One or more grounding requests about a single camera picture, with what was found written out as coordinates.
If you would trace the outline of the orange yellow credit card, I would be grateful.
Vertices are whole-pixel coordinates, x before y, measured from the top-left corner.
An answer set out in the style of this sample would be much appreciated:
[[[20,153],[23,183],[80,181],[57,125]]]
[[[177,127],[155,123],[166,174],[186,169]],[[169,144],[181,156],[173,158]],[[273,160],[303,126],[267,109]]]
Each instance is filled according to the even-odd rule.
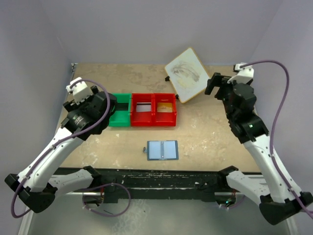
[[[173,104],[172,103],[165,103],[159,102],[157,103],[157,112],[159,113],[172,113],[173,112]]]

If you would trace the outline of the black credit card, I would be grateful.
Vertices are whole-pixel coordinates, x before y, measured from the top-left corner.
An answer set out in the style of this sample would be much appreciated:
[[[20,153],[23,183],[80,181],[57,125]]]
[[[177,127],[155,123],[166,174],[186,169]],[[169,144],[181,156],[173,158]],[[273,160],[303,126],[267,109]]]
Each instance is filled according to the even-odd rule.
[[[117,111],[128,111],[129,103],[117,103],[115,109]]]

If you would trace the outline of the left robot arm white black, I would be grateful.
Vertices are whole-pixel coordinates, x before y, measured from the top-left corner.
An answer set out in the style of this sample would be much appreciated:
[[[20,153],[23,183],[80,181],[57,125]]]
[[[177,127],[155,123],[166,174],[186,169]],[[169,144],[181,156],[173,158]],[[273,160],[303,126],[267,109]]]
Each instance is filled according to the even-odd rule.
[[[92,166],[58,177],[53,174],[78,146],[108,127],[117,98],[97,86],[67,86],[67,91],[73,100],[63,104],[67,116],[53,139],[28,167],[18,174],[9,174],[4,180],[14,192],[10,207],[14,218],[19,217],[15,213],[17,199],[30,211],[40,213],[58,196],[80,189],[95,192],[100,188],[102,176]]]

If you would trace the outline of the blue card holder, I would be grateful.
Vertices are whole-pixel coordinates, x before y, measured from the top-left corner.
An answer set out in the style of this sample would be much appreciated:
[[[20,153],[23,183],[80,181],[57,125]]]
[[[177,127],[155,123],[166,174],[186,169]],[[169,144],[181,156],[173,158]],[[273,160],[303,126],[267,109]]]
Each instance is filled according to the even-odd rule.
[[[170,161],[179,159],[178,141],[147,141],[143,147],[148,161]]]

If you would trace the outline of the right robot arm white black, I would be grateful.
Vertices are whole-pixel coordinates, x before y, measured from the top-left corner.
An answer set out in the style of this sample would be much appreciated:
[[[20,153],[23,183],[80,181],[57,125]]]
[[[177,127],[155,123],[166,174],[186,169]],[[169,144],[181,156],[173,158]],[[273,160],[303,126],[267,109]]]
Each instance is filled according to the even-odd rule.
[[[276,225],[305,210],[313,195],[304,192],[288,174],[276,151],[270,147],[270,135],[263,120],[255,113],[256,95],[247,83],[230,83],[230,77],[216,72],[208,79],[205,94],[218,88],[215,98],[222,101],[230,129],[258,165],[264,184],[245,176],[231,166],[221,171],[217,180],[222,191],[235,189],[259,206],[265,220]]]

